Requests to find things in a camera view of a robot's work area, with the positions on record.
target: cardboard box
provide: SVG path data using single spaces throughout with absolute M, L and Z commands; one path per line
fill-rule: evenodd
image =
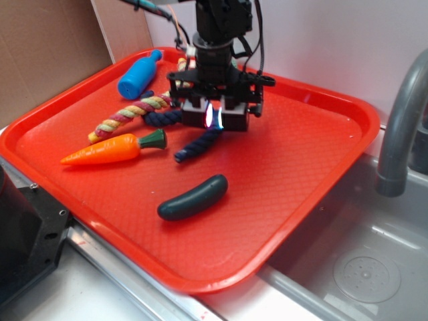
M 126 47 L 123 34 L 148 35 L 147 28 L 112 30 L 104 39 L 100 23 L 106 13 L 114 20 L 132 19 L 146 25 L 144 14 L 131 5 L 102 0 L 97 19 L 88 0 L 3 0 L 0 10 L 0 128 L 112 63 L 117 48 Z M 118 43 L 110 45 L 106 41 Z M 151 46 L 149 41 L 128 46 L 120 57 Z

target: cucumber toy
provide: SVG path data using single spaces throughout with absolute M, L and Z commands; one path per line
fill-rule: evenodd
M 202 184 L 158 206 L 158 215 L 166 221 L 192 217 L 218 202 L 229 183 L 224 175 L 214 175 Z

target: braided rope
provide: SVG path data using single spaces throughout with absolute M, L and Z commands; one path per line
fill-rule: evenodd
M 184 70 L 186 63 L 187 61 L 185 58 L 180 58 L 177 64 L 178 70 Z M 180 82 L 180 86 L 189 87 L 190 84 Z M 100 140 L 108 138 L 117 128 L 128 124 L 134 118 L 144 116 L 145 114 L 154 112 L 155 110 L 169 107 L 170 105 L 171 97 L 169 96 L 169 92 L 137 100 L 133 102 L 132 105 L 117 111 L 117 113 L 104 120 L 96 127 L 95 131 L 88 135 L 88 139 L 91 144 L 99 142 Z
M 175 125 L 181 122 L 181 110 L 172 110 L 170 112 L 148 112 L 142 119 L 152 127 L 165 127 Z
M 223 131 L 218 128 L 207 129 L 198 139 L 187 144 L 174 154 L 175 161 L 181 163 L 188 158 L 196 157 L 210 149 Z

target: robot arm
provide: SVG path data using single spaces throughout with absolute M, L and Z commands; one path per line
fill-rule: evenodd
M 184 2 L 186 0 L 123 0 L 149 11 L 156 11 L 156 5 Z M 259 1 L 254 0 L 261 31 Z M 184 125 L 205 127 L 205 109 L 211 100 L 221 102 L 224 130 L 246 131 L 248 114 L 261 116 L 263 108 L 263 87 L 274 86 L 275 80 L 261 74 L 247 73 L 245 65 L 238 70 L 231 64 L 232 57 L 251 57 L 253 54 L 244 35 L 252 29 L 250 0 L 196 0 L 197 33 L 193 36 L 196 48 L 194 70 L 171 72 L 171 97 L 185 101 L 181 106 Z M 245 52 L 235 54 L 233 40 L 243 44 Z M 260 32 L 260 47 L 263 47 Z M 190 88 L 178 83 L 192 83 Z

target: sink drain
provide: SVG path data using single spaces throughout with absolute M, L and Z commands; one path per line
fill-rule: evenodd
M 365 303 L 392 298 L 401 283 L 395 263 L 370 249 L 356 249 L 341 255 L 334 264 L 333 276 L 342 292 Z

